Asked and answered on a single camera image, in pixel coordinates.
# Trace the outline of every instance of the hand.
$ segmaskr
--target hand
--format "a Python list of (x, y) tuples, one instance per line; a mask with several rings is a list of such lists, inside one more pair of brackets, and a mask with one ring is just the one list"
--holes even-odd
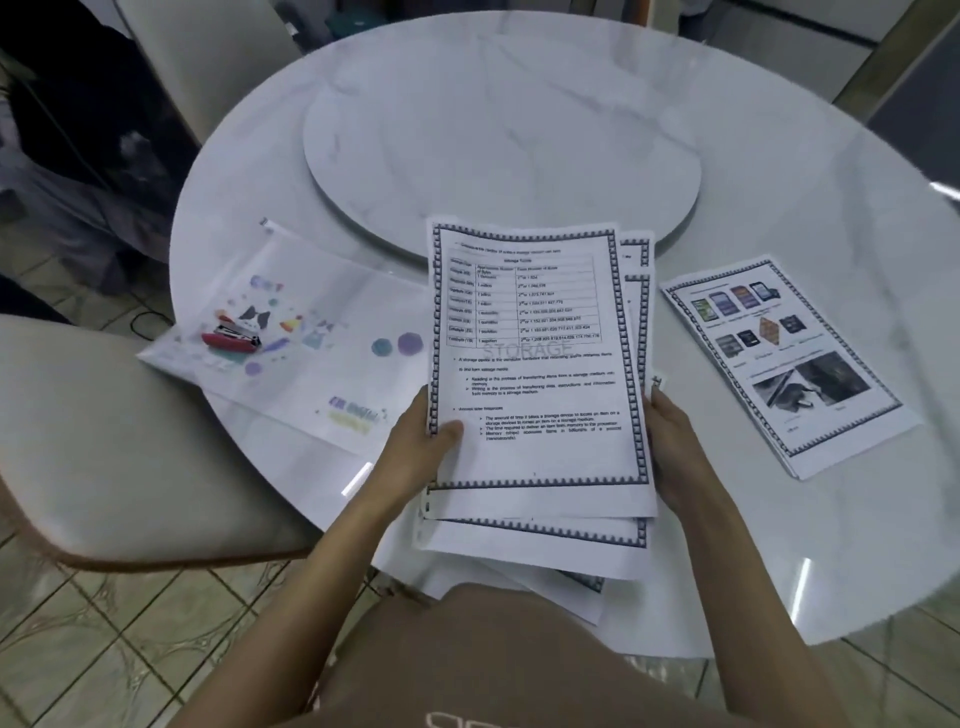
[(424, 386), (396, 421), (370, 477), (357, 494), (382, 508), (391, 521), (427, 481), (437, 476), (440, 461), (464, 434), (464, 424), (454, 420), (440, 427), (435, 437), (428, 435), (426, 408)]
[(670, 510), (682, 521), (684, 513), (705, 497), (725, 496), (686, 413), (658, 387), (651, 399), (643, 398), (643, 413), (657, 467), (657, 492)]

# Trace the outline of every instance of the chair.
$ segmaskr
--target chair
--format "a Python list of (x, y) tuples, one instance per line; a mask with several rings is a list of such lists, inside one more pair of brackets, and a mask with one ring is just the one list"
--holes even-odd
[(301, 556), (320, 532), (139, 342), (0, 315), (0, 510), (85, 570)]
[(256, 86), (300, 58), (267, 0), (114, 0), (198, 143)]

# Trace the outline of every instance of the chair seat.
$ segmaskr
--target chair seat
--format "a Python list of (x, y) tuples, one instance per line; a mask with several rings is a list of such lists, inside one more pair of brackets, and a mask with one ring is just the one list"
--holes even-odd
[(140, 342), (0, 316), (0, 508), (86, 569), (260, 561), (319, 531)]

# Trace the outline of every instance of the person's right hand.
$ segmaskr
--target person's right hand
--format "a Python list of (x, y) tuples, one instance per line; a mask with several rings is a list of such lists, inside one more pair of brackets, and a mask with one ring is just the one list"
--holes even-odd
[(684, 513), (704, 498), (726, 493), (690, 419), (658, 387), (653, 388), (649, 400), (643, 398), (643, 413), (657, 465), (657, 492), (671, 511), (683, 519)]

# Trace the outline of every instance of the colorful circle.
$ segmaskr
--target colorful circle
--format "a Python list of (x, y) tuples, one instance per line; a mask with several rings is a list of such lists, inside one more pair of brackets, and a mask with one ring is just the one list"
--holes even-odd
[(396, 350), (404, 356), (413, 356), (423, 351), (423, 339), (418, 333), (407, 331), (396, 340)]
[(377, 356), (390, 356), (393, 350), (394, 345), (390, 343), (390, 339), (377, 339), (370, 347), (370, 351)]

